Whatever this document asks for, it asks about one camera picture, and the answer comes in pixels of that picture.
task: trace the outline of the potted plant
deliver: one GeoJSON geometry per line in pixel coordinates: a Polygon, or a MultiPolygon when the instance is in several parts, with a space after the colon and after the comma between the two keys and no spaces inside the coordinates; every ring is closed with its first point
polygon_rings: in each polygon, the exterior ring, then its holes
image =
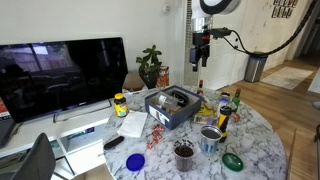
{"type": "Polygon", "coordinates": [[[137,57],[136,63],[140,63],[139,74],[148,89],[156,87],[157,78],[159,77],[159,70],[162,62],[159,61],[158,55],[162,55],[161,51],[156,50],[156,45],[142,51],[147,55],[144,57],[137,57]]]}

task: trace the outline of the television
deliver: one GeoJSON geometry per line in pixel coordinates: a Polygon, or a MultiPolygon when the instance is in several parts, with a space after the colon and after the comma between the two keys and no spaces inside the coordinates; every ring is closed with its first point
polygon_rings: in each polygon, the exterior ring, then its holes
{"type": "Polygon", "coordinates": [[[0,46],[0,97],[16,123],[110,99],[127,73],[121,37],[0,46]]]}

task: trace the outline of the black chair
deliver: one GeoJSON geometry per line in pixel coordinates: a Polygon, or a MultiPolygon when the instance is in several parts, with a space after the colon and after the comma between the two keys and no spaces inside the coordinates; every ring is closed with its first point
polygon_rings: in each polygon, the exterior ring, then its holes
{"type": "Polygon", "coordinates": [[[27,154],[21,167],[16,172],[0,174],[0,179],[49,180],[53,174],[61,179],[65,179],[54,172],[55,167],[56,159],[48,137],[45,133],[41,133],[27,154]]]}

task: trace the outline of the white marble tabletop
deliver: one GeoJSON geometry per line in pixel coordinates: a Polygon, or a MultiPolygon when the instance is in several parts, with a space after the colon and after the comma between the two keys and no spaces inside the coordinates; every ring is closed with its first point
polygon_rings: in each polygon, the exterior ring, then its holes
{"type": "MultiPolygon", "coordinates": [[[[195,92],[196,87],[183,86],[183,88],[195,92]]],[[[219,92],[204,89],[204,97],[212,105],[218,105],[219,92]]],[[[152,89],[140,94],[127,96],[130,110],[145,112],[144,98],[159,89],[152,89]]],[[[229,121],[228,138],[224,143],[219,143],[218,151],[212,158],[205,157],[200,150],[200,128],[194,124],[191,118],[174,130],[166,129],[162,133],[163,139],[152,149],[147,149],[147,142],[152,139],[152,127],[159,122],[148,115],[141,138],[125,138],[125,140],[113,149],[104,151],[106,165],[114,179],[236,179],[236,180],[260,180],[286,178],[286,155],[276,132],[271,125],[254,109],[241,102],[238,113],[241,115],[239,122],[229,121]],[[242,146],[241,140],[244,134],[251,134],[255,140],[251,148],[242,146]],[[196,144],[196,153],[193,157],[192,170],[180,172],[175,167],[175,155],[173,142],[180,138],[187,138],[196,144]],[[238,155],[244,168],[240,172],[229,170],[222,163],[224,153],[238,155]],[[131,172],[126,168],[127,158],[134,153],[143,154],[145,165],[138,172],[131,172]]],[[[104,143],[118,136],[124,118],[118,118],[115,114],[110,117],[106,126],[104,143]]]]}

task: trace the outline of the napkin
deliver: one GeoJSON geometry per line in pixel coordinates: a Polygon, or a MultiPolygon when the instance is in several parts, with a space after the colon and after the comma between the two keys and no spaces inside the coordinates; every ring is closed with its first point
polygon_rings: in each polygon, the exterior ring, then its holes
{"type": "Polygon", "coordinates": [[[145,112],[130,111],[117,131],[118,134],[120,136],[140,138],[147,116],[148,113],[145,112]]]}

